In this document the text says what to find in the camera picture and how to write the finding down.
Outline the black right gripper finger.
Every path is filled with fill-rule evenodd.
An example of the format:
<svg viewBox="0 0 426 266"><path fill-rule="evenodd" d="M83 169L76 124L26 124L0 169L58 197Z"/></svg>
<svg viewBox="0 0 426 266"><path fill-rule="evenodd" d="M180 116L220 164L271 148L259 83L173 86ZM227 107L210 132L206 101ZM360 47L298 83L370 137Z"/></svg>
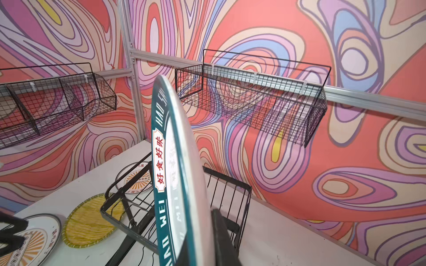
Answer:
<svg viewBox="0 0 426 266"><path fill-rule="evenodd" d="M231 243L225 220L220 211L218 209L213 209L211 211L211 216L214 231L216 265L242 266L238 259L236 250Z"/></svg>

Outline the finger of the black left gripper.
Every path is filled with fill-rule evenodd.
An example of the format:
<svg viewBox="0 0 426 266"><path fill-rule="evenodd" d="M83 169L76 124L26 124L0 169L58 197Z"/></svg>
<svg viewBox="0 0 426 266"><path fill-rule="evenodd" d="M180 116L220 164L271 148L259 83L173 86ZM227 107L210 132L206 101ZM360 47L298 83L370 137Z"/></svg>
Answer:
<svg viewBox="0 0 426 266"><path fill-rule="evenodd" d="M1 229L1 257L20 249L25 238L17 234L23 232L28 227L28 221L1 212L1 223L6 223L9 227Z"/></svg>

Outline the green rimmed white plate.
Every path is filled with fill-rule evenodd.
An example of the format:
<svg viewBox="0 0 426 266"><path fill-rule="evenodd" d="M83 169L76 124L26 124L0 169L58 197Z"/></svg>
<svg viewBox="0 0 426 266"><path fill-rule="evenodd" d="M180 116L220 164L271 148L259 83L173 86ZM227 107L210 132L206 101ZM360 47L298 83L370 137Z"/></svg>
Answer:
<svg viewBox="0 0 426 266"><path fill-rule="evenodd" d="M152 168L159 263L216 264L205 174L194 133L175 89L158 75L152 95Z"/></svg>

